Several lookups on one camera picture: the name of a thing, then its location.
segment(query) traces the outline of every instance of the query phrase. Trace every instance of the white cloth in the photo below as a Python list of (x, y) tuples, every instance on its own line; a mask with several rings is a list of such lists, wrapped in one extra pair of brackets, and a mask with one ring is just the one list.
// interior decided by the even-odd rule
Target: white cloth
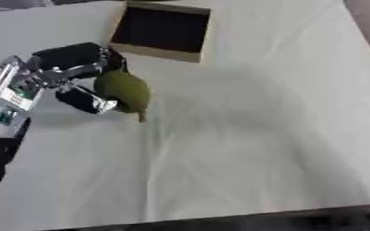
[[(154, 90), (146, 124), (86, 115), (48, 92), (0, 185), (0, 230), (370, 203), (370, 48), (345, 6), (175, 4), (214, 10), (203, 65), (125, 55)], [(0, 13), (0, 60), (102, 42), (119, 10)]]

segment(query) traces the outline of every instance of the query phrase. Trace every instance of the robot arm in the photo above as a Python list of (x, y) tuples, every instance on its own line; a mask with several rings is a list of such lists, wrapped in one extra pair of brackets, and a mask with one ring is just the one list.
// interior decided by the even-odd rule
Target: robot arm
[(12, 56), (0, 63), (0, 181), (29, 129), (30, 113), (47, 88), (56, 98), (92, 114), (113, 109), (117, 102), (75, 85), (114, 69), (127, 71), (126, 59), (95, 43), (81, 43), (35, 52), (27, 62)]

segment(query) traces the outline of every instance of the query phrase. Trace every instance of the pear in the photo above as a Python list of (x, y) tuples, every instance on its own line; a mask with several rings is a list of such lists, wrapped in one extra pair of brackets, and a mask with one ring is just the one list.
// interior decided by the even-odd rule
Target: pear
[(120, 69), (113, 70), (98, 76), (94, 89), (100, 97), (117, 100), (117, 110), (137, 113), (139, 122), (145, 121), (151, 90), (144, 80)]

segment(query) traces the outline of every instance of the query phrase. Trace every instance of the white table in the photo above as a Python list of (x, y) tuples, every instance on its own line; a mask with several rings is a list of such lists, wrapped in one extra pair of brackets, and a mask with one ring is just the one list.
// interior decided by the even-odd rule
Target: white table
[[(144, 125), (82, 114), (49, 93), (0, 185), (0, 230), (370, 203), (370, 48), (345, 6), (175, 4), (214, 10), (215, 52), (201, 67), (125, 55), (155, 90)], [(102, 42), (119, 10), (0, 13), (0, 60)]]

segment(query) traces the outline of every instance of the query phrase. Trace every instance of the open box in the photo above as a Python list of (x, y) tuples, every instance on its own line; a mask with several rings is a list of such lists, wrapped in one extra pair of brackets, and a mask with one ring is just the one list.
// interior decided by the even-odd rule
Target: open box
[(121, 52), (200, 62), (210, 13), (196, 7), (128, 1), (116, 19), (109, 45)]

